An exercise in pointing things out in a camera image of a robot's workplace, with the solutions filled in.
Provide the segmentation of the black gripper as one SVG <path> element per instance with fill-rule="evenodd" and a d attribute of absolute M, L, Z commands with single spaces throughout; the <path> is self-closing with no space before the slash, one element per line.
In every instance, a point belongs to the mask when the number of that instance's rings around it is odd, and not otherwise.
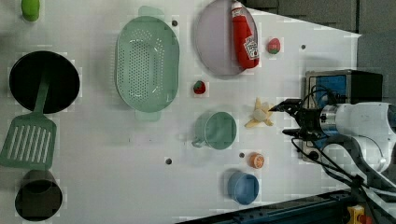
<path fill-rule="evenodd" d="M 320 127 L 320 109 L 302 108 L 302 99 L 286 99 L 270 108 L 271 112 L 296 113 L 300 129 L 285 129 L 283 134 L 303 140 L 319 140 L 323 135 Z"/>

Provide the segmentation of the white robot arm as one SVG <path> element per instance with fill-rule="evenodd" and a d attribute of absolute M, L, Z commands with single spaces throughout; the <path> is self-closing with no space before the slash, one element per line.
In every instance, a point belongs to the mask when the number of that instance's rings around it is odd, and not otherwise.
<path fill-rule="evenodd" d="M 394 105 L 366 102 L 304 108 L 301 99 L 287 99 L 271 110 L 288 113 L 299 125 L 284 134 L 323 143 L 317 163 L 332 170 L 335 178 L 358 177 L 368 189 L 395 191 L 395 183 L 383 175 L 395 149 Z"/>

